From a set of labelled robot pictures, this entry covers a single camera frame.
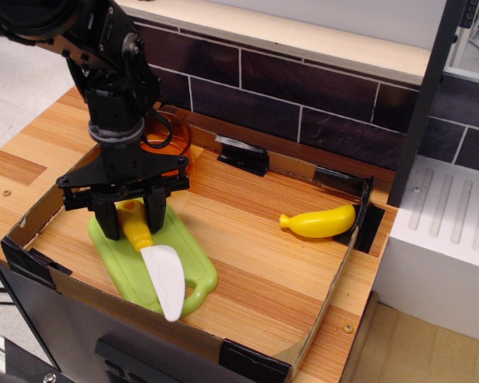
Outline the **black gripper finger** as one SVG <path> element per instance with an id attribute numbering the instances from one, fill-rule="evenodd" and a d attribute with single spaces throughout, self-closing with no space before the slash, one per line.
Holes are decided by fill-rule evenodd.
<path id="1" fill-rule="evenodd" d="M 117 209 L 114 202 L 92 199 L 91 211 L 94 212 L 95 218 L 106 238 L 118 240 L 121 237 Z"/>
<path id="2" fill-rule="evenodd" d="M 166 188 L 159 187 L 151 188 L 143 197 L 148 227 L 152 233 L 158 232 L 164 226 L 168 196 Z"/>

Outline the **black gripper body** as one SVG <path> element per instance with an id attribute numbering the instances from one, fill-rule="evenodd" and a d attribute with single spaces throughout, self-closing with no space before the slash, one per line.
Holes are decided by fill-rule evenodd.
<path id="1" fill-rule="evenodd" d="M 118 126 L 91 120 L 88 128 L 97 155 L 56 181 L 67 211 L 110 211 L 116 202 L 137 197 L 152 206 L 189 188 L 189 157 L 163 151 L 176 138 L 168 119 L 134 119 Z"/>

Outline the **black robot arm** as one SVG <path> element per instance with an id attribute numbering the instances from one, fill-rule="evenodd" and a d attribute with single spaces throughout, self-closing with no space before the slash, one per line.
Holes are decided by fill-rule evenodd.
<path id="1" fill-rule="evenodd" d="M 93 212 L 109 239 L 120 236 L 117 205 L 142 198 L 151 231 L 164 224 L 166 199 L 189 186 L 189 160 L 148 141 L 158 118 L 160 81 L 133 21 L 114 1 L 0 1 L 0 36 L 65 58 L 89 110 L 99 154 L 57 180 L 65 208 Z"/>

